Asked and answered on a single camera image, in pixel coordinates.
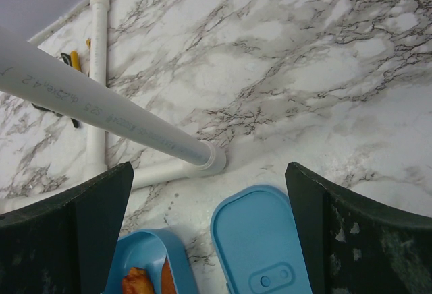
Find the blue lunch box lid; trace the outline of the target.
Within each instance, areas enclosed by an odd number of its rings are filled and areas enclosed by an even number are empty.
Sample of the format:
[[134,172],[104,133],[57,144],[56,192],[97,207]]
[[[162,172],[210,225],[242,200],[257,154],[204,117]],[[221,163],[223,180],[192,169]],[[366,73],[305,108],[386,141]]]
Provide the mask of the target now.
[[289,197],[254,185],[215,209],[211,238],[230,293],[311,293]]

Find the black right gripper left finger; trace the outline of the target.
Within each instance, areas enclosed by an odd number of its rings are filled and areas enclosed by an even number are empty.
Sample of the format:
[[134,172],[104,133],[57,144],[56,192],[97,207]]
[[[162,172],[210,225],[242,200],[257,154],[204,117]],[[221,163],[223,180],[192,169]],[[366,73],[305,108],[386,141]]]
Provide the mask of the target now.
[[133,178],[122,163],[1,214],[1,292],[102,293]]

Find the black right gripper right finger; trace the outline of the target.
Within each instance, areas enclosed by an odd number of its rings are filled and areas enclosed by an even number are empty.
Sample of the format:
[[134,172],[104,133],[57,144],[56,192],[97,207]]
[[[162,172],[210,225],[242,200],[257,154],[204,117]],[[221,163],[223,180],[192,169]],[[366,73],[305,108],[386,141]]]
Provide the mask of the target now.
[[430,293],[431,218],[289,163],[286,185],[313,293]]

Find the orange chicken wing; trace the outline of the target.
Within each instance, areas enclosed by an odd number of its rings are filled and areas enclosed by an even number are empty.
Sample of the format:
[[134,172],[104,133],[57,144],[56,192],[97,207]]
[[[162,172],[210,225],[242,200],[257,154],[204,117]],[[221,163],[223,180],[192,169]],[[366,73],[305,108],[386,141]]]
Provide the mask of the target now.
[[153,284],[142,268],[132,267],[121,280],[123,294],[154,294]]

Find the brown fried patty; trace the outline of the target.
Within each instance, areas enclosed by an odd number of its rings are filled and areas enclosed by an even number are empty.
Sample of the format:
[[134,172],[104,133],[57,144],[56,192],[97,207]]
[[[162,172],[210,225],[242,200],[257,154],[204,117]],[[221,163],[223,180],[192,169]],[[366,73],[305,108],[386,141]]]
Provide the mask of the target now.
[[173,281],[169,261],[166,258],[161,271],[161,294],[176,294],[176,286]]

